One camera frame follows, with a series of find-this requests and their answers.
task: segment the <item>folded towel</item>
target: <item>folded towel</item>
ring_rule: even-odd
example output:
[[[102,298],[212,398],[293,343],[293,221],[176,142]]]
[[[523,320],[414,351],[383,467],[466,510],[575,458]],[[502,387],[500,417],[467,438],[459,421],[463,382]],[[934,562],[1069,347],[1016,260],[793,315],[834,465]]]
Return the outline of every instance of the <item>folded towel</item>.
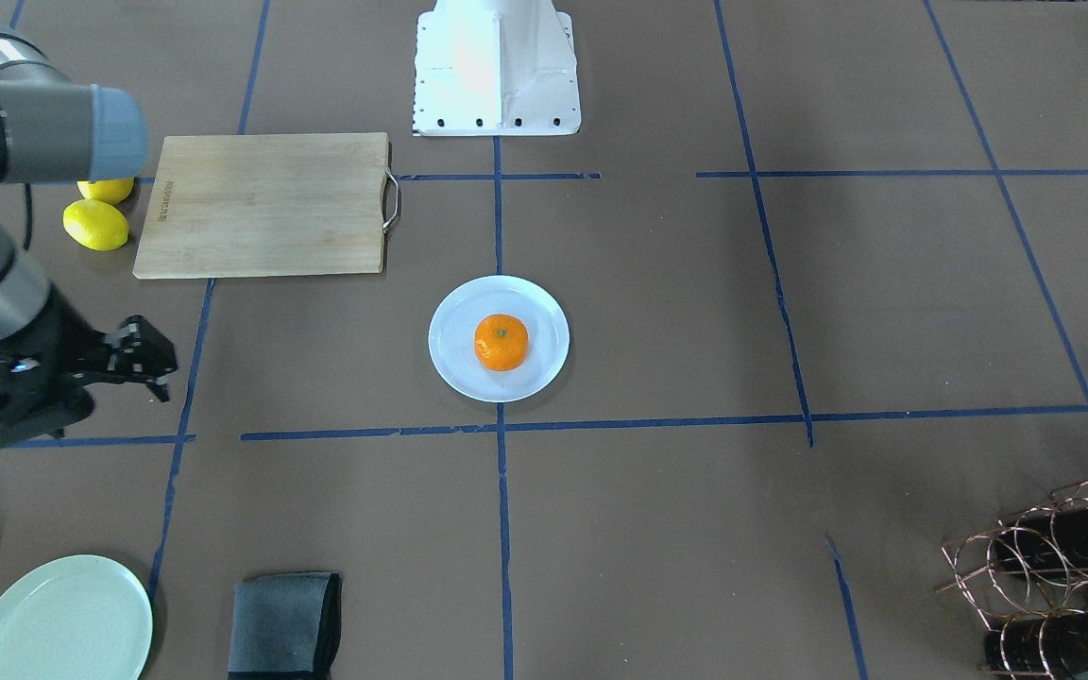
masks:
[[[338,653],[342,577],[281,573],[233,591],[230,677],[325,680]]]

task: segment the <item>cutting board handle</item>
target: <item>cutting board handle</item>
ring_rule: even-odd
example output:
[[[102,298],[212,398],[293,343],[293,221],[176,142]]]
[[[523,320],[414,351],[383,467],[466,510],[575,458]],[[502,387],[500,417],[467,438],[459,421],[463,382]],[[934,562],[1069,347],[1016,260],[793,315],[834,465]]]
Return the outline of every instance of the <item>cutting board handle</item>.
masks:
[[[390,177],[390,182],[393,182],[393,214],[384,217],[384,224],[382,228],[384,230],[384,235],[388,236],[390,228],[393,226],[394,221],[397,221],[397,217],[401,214],[401,185],[397,184],[397,177],[393,175],[393,171],[390,169],[384,169],[384,174]]]

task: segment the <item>blue tape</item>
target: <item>blue tape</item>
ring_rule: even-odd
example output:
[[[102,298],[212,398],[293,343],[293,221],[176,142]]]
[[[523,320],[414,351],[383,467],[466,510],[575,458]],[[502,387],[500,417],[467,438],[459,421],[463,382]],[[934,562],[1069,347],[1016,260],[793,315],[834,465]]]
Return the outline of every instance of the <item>blue tape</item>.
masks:
[[[1085,404],[1088,405],[1088,382],[1085,380],[1085,372],[1083,371],[1083,368],[1080,368],[1080,361],[1077,360],[1077,354],[1074,351],[1074,346],[1072,346],[1070,341],[1070,333],[1065,332],[1065,325],[1063,325],[1061,312],[1056,309],[1055,301],[1052,298],[1052,292],[1049,289],[1049,283],[1047,283],[1043,271],[1040,269],[1039,260],[1035,258],[1035,250],[1031,248],[1031,240],[1027,236],[1027,230],[1023,227],[1023,219],[1021,219],[1018,210],[1014,207],[1014,199],[1011,198],[1010,189],[1005,186],[1005,178],[1002,176],[998,166],[998,158],[993,154],[992,146],[989,144],[989,137],[985,134],[985,126],[980,125],[980,116],[977,113],[977,108],[972,102],[972,96],[968,95],[967,87],[963,85],[963,76],[960,75],[960,69],[955,64],[955,57],[951,54],[951,47],[947,44],[947,35],[942,33],[942,26],[938,23],[938,16],[935,14],[935,9],[931,8],[929,0],[923,0],[923,5],[925,5],[929,21],[931,21],[931,25],[935,27],[935,35],[938,36],[938,42],[940,42],[940,47],[942,48],[942,54],[947,57],[947,64],[949,64],[949,67],[951,69],[951,76],[955,78],[955,86],[959,87],[960,95],[963,96],[964,104],[967,104],[968,116],[972,116],[972,124],[976,127],[977,135],[980,138],[980,147],[985,148],[985,158],[989,160],[989,166],[993,169],[993,173],[998,177],[998,188],[1001,189],[1002,198],[1005,199],[1005,209],[1010,211],[1011,220],[1014,222],[1014,230],[1015,232],[1018,232],[1019,240],[1022,240],[1023,244],[1023,250],[1027,254],[1027,261],[1030,262],[1035,280],[1040,285],[1040,293],[1043,294],[1043,301],[1049,307],[1049,313],[1052,314],[1052,323],[1055,324],[1056,332],[1061,335],[1061,342],[1063,347],[1065,347],[1065,354],[1070,357],[1072,370],[1074,370],[1074,375],[1076,376],[1080,391],[1085,396]]]
[[[162,573],[162,558],[165,555],[165,541],[170,531],[170,516],[174,510],[174,481],[178,477],[178,469],[183,466],[183,447],[193,442],[195,436],[187,435],[187,423],[190,422],[190,405],[196,397],[196,380],[199,376],[199,357],[205,349],[205,336],[208,334],[208,314],[212,308],[212,290],[217,288],[217,280],[209,279],[203,286],[203,301],[199,307],[199,326],[196,329],[196,345],[190,354],[190,366],[187,368],[187,397],[183,401],[183,412],[178,415],[178,434],[174,443],[174,453],[170,456],[170,474],[168,477],[168,491],[165,491],[165,503],[162,509],[162,537],[159,539],[159,547],[153,552],[153,562],[150,565],[150,581],[148,581],[147,593],[150,599],[157,593],[159,577]]]
[[[813,413],[813,421],[851,422],[851,421],[871,421],[871,420],[997,418],[997,417],[1011,417],[1011,415],[1059,415],[1059,413],[1079,413],[1079,412],[1088,412],[1088,405],[1007,406],[1006,408],[989,408],[989,409],[821,412],[821,413]]]
[[[28,440],[12,444],[12,448],[71,448],[71,447],[145,447],[150,444],[174,444],[177,434],[148,436],[72,436],[65,440]]]
[[[250,100],[255,99],[255,83],[259,81],[259,61],[262,61],[262,41],[268,35],[268,13],[271,11],[271,0],[262,0],[262,13],[259,14],[259,33],[255,36],[255,54],[250,58],[250,77],[246,83],[246,96],[242,99],[242,115],[238,119],[238,134],[246,134],[250,122]]]
[[[398,174],[398,182],[493,182],[492,174]]]
[[[506,490],[506,408],[497,405],[497,516],[502,536],[502,672],[515,677],[515,632],[510,597],[510,498]]]
[[[23,16],[23,4],[25,4],[26,1],[27,0],[18,0],[17,1],[17,3],[16,3],[16,11],[12,12],[12,14],[11,14],[11,23],[9,24],[9,26],[11,26],[11,27],[18,27],[18,17]]]
[[[578,420],[558,422],[517,422],[508,432],[547,432],[561,430],[643,430],[652,426],[775,425],[781,422],[804,422],[803,415],[747,415],[720,418],[662,418],[642,420]]]
[[[775,257],[775,244],[769,232],[769,221],[767,220],[767,205],[763,201],[763,186],[758,181],[758,166],[755,163],[755,148],[750,141],[750,125],[746,125],[746,109],[741,102],[741,89],[738,87],[738,72],[733,67],[733,51],[729,48],[729,34],[725,27],[725,10],[720,8],[720,0],[713,0],[716,4],[716,22],[720,28],[720,46],[725,50],[725,65],[729,69],[729,83],[733,86],[733,104],[738,108],[738,124],[741,125],[741,143],[746,148],[746,163],[750,166],[750,182],[755,190],[755,205],[758,207],[758,220],[763,227],[763,240],[767,244],[767,259],[771,265],[771,274],[775,276],[775,297],[778,300],[778,310],[783,318],[783,327],[787,332],[787,347],[791,354],[791,374],[795,380],[795,393],[800,397],[800,412],[804,415],[804,426],[808,435],[808,447],[816,444],[813,435],[813,419],[808,415],[808,397],[804,392],[804,376],[800,371],[800,357],[795,349],[795,335],[791,332],[791,318],[787,313],[787,302],[783,297],[783,281],[778,274],[778,259]]]
[[[493,432],[495,425],[366,426],[357,430],[302,430],[288,432],[247,432],[243,442],[288,442],[296,440],[359,440],[368,436],[422,436],[431,434],[479,434]]]
[[[800,176],[1088,176],[1088,169],[858,169],[857,171],[758,171],[761,177]],[[698,180],[734,180],[751,176],[750,171],[697,172]]]
[[[850,596],[850,583],[846,582],[845,571],[842,569],[842,558],[838,555],[838,546],[833,540],[826,537],[826,546],[829,546],[830,555],[833,555],[833,572],[838,576],[838,591],[842,596],[842,608],[846,611],[846,626],[850,628],[850,644],[855,651],[855,667],[858,668],[858,680],[867,680],[867,662],[863,658],[863,641],[858,636],[858,622],[855,620],[855,603]]]
[[[580,172],[523,172],[515,174],[503,174],[502,180],[508,182],[519,181],[558,181],[558,180],[586,180],[586,175]]]
[[[493,138],[493,258],[502,274],[502,138]]]

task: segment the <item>tangerine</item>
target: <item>tangerine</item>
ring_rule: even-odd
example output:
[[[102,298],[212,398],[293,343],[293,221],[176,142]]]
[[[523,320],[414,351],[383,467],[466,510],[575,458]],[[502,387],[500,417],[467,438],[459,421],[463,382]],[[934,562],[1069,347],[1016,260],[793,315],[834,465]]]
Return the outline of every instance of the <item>tangerine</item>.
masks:
[[[510,314],[490,314],[472,333],[475,357],[489,370],[511,370],[527,360],[527,326]]]

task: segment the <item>white plate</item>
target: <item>white plate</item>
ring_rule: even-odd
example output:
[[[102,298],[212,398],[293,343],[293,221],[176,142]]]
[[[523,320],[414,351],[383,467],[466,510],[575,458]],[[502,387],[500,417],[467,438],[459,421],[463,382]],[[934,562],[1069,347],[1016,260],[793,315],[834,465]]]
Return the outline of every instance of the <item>white plate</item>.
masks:
[[[527,326],[527,359],[511,370],[489,370],[472,351],[472,332],[490,314],[510,314]],[[561,373],[569,356],[569,322],[546,289],[514,275],[486,275],[453,289],[431,319],[431,361],[466,397],[500,404],[530,397]]]
[[[61,558],[0,597],[0,680],[137,680],[152,633],[133,572],[102,556]]]

